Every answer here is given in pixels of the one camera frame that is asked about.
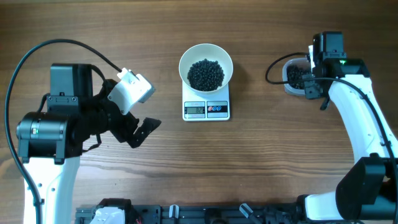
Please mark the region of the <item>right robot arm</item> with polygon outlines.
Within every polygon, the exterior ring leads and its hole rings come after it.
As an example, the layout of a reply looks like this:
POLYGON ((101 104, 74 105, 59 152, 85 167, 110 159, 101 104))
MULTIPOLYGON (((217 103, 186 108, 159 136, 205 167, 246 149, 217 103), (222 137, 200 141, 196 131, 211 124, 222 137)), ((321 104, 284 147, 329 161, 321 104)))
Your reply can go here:
POLYGON ((337 107, 351 141, 354 166, 336 189, 305 197, 306 218, 315 221, 397 222, 397 138, 375 99, 363 60, 348 58, 341 32, 322 32, 309 46, 312 72, 303 77, 308 99, 337 107))

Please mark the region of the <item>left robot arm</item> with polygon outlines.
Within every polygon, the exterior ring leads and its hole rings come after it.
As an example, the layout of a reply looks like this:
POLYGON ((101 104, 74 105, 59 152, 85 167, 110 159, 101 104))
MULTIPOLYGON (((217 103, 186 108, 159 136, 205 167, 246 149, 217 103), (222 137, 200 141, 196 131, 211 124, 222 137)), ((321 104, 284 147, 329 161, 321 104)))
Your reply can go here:
POLYGON ((50 92, 37 111, 17 125, 18 155, 33 184, 25 189, 24 222, 69 223, 73 187, 85 153, 84 142, 110 132, 118 142, 139 147, 160 126, 158 119, 139 120, 131 114, 147 101, 154 86, 140 74, 122 69, 116 80, 104 79, 93 93, 92 64, 55 63, 50 68, 50 92))

